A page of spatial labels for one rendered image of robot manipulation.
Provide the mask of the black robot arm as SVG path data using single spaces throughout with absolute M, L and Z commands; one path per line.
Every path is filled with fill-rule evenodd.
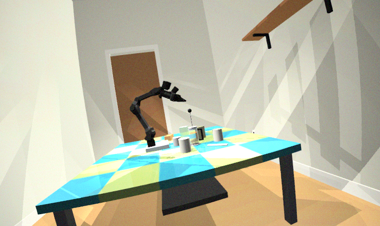
M 171 85 L 170 82 L 163 81 L 162 86 L 156 87 L 156 88 L 150 90 L 149 92 L 147 92 L 147 93 L 145 93 L 139 97 L 136 97 L 135 100 L 133 101 L 132 105 L 130 106 L 130 111 L 137 116 L 139 122 L 141 123 L 141 125 L 145 129 L 146 136 L 144 139 L 147 141 L 147 147 L 152 147 L 152 146 L 156 145 L 155 140 L 154 140 L 154 137 L 156 135 L 156 132 L 155 132 L 156 130 L 153 127 L 151 128 L 148 125 L 148 123 L 146 122 L 146 120 L 144 119 L 144 117 L 142 116 L 140 108 L 139 108 L 140 101 L 143 99 L 146 99 L 148 97 L 154 96 L 154 95 L 158 95 L 159 98 L 162 98 L 162 97 L 166 98 L 166 94 L 168 92 L 166 90 L 169 90 L 170 85 Z M 171 92 L 170 91 L 169 92 L 170 93 L 177 93 L 178 90 L 179 89 L 176 86 L 174 86 L 173 89 L 171 90 Z

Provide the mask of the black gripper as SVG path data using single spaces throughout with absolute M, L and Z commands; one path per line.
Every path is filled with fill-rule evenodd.
M 166 94 L 166 98 L 170 99 L 170 101 L 174 101 L 174 102 L 186 102 L 185 99 L 181 98 L 181 95 L 175 94 L 175 93 L 170 93 L 169 91 Z

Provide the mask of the glass french press with black knob plunger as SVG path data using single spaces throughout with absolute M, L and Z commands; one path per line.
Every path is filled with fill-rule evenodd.
M 201 129 L 197 129 L 197 126 L 192 126 L 192 127 L 188 127 L 188 130 L 189 130 L 189 136 L 190 136 L 191 146 L 198 146 L 198 145 L 200 145 L 199 141 L 204 140 L 202 128 Z M 199 139 L 198 130 L 201 131 L 202 139 Z

